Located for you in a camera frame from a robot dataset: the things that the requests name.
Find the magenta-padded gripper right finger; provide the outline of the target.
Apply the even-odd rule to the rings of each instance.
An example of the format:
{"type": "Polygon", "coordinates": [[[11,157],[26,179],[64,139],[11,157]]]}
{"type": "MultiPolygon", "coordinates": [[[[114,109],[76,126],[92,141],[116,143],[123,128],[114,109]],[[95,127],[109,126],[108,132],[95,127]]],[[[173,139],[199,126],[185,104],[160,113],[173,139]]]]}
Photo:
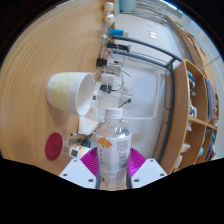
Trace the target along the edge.
{"type": "Polygon", "coordinates": [[[128,189],[141,188],[165,176],[166,172],[154,158],[146,159],[137,150],[130,150],[126,177],[128,189]]]}

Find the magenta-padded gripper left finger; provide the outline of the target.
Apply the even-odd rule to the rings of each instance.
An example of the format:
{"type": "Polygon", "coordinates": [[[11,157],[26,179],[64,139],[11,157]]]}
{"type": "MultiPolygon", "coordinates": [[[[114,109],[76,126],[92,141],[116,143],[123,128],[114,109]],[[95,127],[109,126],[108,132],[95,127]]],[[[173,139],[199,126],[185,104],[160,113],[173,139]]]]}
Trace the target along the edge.
{"type": "Polygon", "coordinates": [[[84,188],[99,189],[97,149],[91,149],[81,159],[72,159],[60,173],[60,177],[84,188]]]}

